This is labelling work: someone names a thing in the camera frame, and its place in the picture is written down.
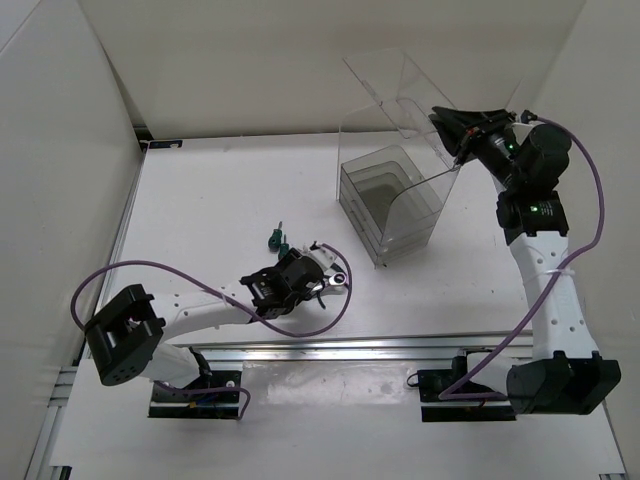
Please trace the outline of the green orange stubby screwdriver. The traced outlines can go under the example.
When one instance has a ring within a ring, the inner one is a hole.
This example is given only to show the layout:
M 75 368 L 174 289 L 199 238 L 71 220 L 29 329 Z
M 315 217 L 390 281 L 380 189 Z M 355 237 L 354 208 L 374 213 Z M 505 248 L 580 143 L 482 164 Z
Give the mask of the green orange stubby screwdriver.
M 286 236 L 283 236 L 278 249 L 278 259 L 284 258 L 286 254 L 289 252 L 289 250 L 290 250 L 290 244 L 288 243 Z

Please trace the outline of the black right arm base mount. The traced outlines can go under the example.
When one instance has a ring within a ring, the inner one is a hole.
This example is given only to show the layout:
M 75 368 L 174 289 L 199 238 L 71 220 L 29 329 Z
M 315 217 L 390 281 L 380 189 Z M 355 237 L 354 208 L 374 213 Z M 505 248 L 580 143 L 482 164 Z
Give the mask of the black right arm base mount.
M 516 414 L 507 401 L 489 387 L 466 382 L 453 392 L 453 399 L 440 394 L 461 379 L 468 370 L 466 353 L 457 354 L 447 368 L 418 369 L 406 379 L 410 389 L 417 389 L 423 423 L 511 422 Z

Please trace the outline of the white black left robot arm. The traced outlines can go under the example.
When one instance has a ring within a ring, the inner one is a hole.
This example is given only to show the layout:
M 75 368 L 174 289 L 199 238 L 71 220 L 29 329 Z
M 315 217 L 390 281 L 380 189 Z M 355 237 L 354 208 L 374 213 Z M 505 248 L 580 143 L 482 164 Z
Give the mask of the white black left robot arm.
M 153 295 L 141 284 L 122 289 L 83 326 L 105 386 L 142 376 L 166 382 L 191 400 L 204 397 L 211 377 L 202 355 L 170 340 L 208 328 L 246 325 L 290 314 L 306 301 L 335 263 L 325 247 L 295 248 L 271 267 L 219 290 Z

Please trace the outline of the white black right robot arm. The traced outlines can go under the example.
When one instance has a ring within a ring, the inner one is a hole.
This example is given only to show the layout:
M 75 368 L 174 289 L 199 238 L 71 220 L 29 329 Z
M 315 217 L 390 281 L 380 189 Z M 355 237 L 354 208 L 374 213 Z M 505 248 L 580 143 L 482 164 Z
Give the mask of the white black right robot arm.
M 528 303 L 523 319 L 490 351 L 466 351 L 431 392 L 441 402 L 507 401 L 515 414 L 588 415 L 619 384 L 617 361 L 602 357 L 588 330 L 571 265 L 600 242 L 605 199 L 595 162 L 578 137 L 530 111 L 463 111 L 429 116 L 457 166 L 477 160 L 497 183 L 496 216 Z M 592 240 L 569 248 L 556 187 L 576 147 L 594 180 L 598 220 Z

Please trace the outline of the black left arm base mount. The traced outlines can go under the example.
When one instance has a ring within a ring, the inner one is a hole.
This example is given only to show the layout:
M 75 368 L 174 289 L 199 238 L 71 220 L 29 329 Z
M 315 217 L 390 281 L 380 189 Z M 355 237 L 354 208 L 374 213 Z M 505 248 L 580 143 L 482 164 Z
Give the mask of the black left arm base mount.
M 177 393 L 152 384 L 147 416 L 151 419 L 237 420 L 246 396 L 242 367 L 209 364 L 206 379 L 193 381 L 186 393 Z

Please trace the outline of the clear plastic organizer case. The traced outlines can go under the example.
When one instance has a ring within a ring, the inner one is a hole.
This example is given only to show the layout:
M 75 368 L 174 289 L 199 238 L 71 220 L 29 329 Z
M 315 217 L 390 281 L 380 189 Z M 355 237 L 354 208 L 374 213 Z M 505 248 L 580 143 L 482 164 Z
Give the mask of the clear plastic organizer case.
M 429 115 L 451 102 L 400 49 L 344 60 L 370 97 L 339 125 L 336 197 L 374 266 L 423 249 L 458 176 Z

